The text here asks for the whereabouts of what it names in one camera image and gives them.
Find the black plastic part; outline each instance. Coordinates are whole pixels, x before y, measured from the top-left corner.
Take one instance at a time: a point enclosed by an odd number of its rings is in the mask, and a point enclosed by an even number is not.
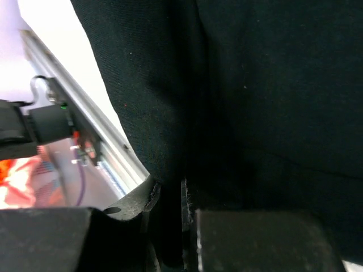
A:
[[[188,271],[342,272],[322,226],[304,213],[197,210]]]
[[[3,210],[0,271],[143,271],[146,237],[91,208]]]
[[[0,160],[37,155],[36,138],[16,104],[0,100]]]
[[[57,60],[53,60],[56,65],[59,65]],[[48,78],[49,88],[56,93],[61,101],[66,101],[68,112],[70,117],[74,122],[76,130],[79,132],[79,145],[81,149],[85,149],[85,143],[89,142],[95,150],[95,157],[90,158],[93,164],[97,165],[100,155],[100,136],[95,131],[93,126],[83,115],[83,112],[77,107],[76,103],[73,102],[72,98],[67,94],[67,92],[62,88],[56,78]]]
[[[29,120],[39,145],[69,138],[72,135],[66,110],[59,105],[31,109]]]

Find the cable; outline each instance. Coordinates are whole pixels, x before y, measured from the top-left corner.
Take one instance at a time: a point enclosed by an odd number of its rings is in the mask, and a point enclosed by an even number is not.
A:
[[[71,139],[71,144],[72,146],[76,146],[77,143]],[[81,165],[81,158],[78,155],[78,151],[77,148],[73,149],[73,153],[74,153],[74,157],[77,161],[77,166],[78,166],[78,170],[79,170],[79,175],[81,178],[81,191],[79,192],[79,197],[77,199],[77,202],[75,203],[75,206],[78,207],[81,205],[82,201],[83,201],[83,197],[85,196],[85,192],[86,192],[86,178],[85,178],[85,170],[83,169],[83,166]]]
[[[26,107],[26,106],[32,106],[39,100],[39,93],[36,88],[36,81],[38,79],[42,79],[48,83],[48,78],[43,75],[36,75],[30,80],[30,90],[33,93],[33,101],[31,102],[25,102],[25,101],[15,101],[13,103],[17,104],[19,107]]]

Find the orange object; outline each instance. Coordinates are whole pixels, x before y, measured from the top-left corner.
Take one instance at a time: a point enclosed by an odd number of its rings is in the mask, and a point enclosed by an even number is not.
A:
[[[0,184],[3,183],[7,177],[10,168],[12,167],[14,160],[1,160],[0,161]]]

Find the black fabric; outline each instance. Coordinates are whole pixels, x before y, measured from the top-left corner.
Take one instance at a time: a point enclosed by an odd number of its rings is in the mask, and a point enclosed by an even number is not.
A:
[[[309,209],[363,262],[361,0],[72,0],[148,171]]]

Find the purple wire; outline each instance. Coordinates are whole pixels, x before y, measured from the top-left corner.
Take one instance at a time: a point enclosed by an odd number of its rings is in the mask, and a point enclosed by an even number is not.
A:
[[[77,143],[72,139],[71,139],[71,142],[72,142],[73,146],[77,145]],[[80,160],[80,157],[78,155],[78,151],[77,151],[76,148],[73,150],[73,154],[74,154],[74,157],[75,157],[75,159],[77,161],[79,175],[80,175],[80,178],[81,178],[81,191],[79,192],[79,197],[77,199],[77,202],[75,203],[75,206],[78,207],[79,205],[81,205],[83,197],[85,196],[86,178],[85,178],[85,171],[83,169],[83,166],[81,165],[81,160]]]

